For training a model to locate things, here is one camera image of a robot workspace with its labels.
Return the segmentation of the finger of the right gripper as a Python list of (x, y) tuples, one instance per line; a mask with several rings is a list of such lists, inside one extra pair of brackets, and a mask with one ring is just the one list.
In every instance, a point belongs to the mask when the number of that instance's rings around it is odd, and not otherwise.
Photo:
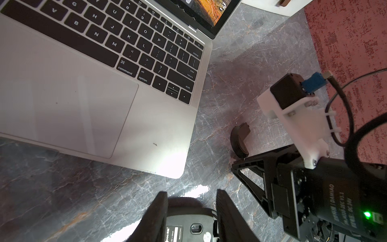
[[(288, 164), (299, 157), (295, 145), (287, 145), (245, 159), (237, 160), (231, 167), (232, 173), (245, 185), (270, 218), (290, 216), (287, 192), (280, 192), (278, 208), (275, 208), (275, 198), (272, 185), (278, 185), (279, 164)], [(264, 187), (260, 188), (255, 182), (242, 173), (249, 169), (263, 179)]]

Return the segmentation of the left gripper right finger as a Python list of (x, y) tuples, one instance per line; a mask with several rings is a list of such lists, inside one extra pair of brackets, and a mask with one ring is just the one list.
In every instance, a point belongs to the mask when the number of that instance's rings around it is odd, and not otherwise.
[(216, 211), (221, 242), (259, 242), (225, 190), (217, 190)]

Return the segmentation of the black mouse battery cover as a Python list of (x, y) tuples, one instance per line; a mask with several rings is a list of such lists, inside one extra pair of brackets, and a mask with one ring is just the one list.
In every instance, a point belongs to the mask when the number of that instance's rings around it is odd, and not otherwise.
[(235, 126), (230, 134), (230, 143), (235, 155), (241, 159), (245, 159), (249, 156), (248, 149), (244, 143), (246, 137), (250, 134), (250, 126), (247, 123), (243, 123), (239, 126)]

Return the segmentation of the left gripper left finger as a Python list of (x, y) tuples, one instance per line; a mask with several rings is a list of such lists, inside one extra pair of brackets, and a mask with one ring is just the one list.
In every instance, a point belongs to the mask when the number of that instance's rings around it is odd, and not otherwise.
[(164, 242), (167, 212), (167, 193), (159, 192), (127, 242)]

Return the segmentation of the black wireless mouse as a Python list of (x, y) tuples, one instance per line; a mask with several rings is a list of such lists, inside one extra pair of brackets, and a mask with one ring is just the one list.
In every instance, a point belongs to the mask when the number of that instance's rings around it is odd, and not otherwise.
[(168, 210), (164, 242), (219, 242), (217, 212), (210, 208)]

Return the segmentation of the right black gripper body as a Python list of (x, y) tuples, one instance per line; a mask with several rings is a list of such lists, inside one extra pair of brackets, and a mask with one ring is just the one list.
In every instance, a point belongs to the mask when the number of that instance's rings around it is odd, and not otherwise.
[(369, 185), (339, 159), (322, 158), (315, 169), (301, 158), (277, 167), (276, 210), (284, 231), (300, 240), (312, 239), (320, 221), (337, 232), (365, 242), (387, 240), (387, 194)]

